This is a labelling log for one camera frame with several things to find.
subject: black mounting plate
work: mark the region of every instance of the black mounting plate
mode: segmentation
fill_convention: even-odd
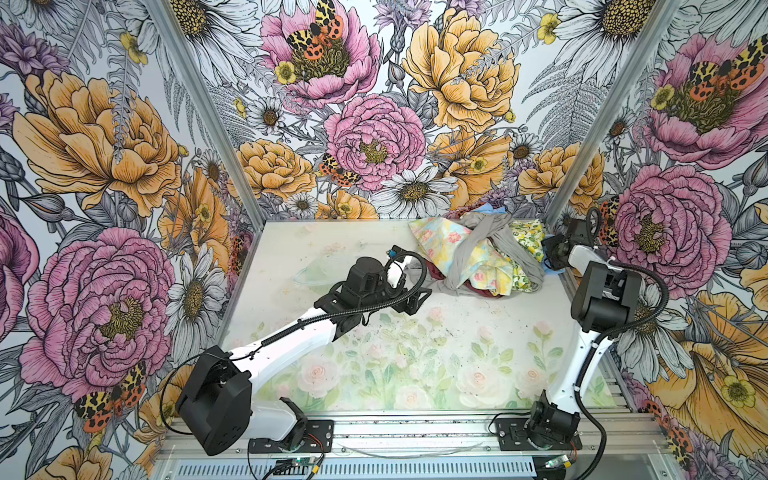
[[[323,445],[317,445],[315,442],[304,440],[299,448],[293,452],[285,452],[277,446],[278,442],[270,439],[251,439],[248,442],[249,453],[328,453],[333,447],[333,420],[312,420],[306,422],[305,433],[311,433]]]
[[[496,432],[498,432],[496,438],[498,439],[498,447],[502,452],[541,451],[528,441],[528,436],[525,434],[525,423],[527,421],[528,419],[515,418],[495,420]],[[574,435],[573,443],[577,450],[581,450],[581,439],[578,438],[578,434]],[[570,443],[555,443],[548,450],[573,450],[573,447]]]

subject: floral wallpaper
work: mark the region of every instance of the floral wallpaper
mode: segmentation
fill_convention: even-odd
[[[131,33],[163,57],[145,1],[125,2]],[[654,0],[170,4],[265,217],[377,219],[542,216]]]
[[[0,462],[11,478],[148,478],[160,411],[174,417],[191,367],[162,405],[159,391],[217,341],[254,240],[167,56],[139,47],[158,36],[136,13],[122,0],[0,2]]]
[[[762,2],[684,2],[601,152],[601,248],[670,302],[614,358],[689,478],[768,478],[768,58]],[[583,217],[576,200],[562,220]],[[638,315],[659,300],[644,285]]]

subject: table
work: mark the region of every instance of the table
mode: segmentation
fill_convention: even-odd
[[[221,341],[226,351],[294,321],[358,257],[417,248],[407,220],[268,222]],[[305,412],[525,408],[554,379],[577,324],[557,276],[499,299],[433,293],[414,316],[374,313],[254,395]],[[615,407],[596,374],[585,403]]]

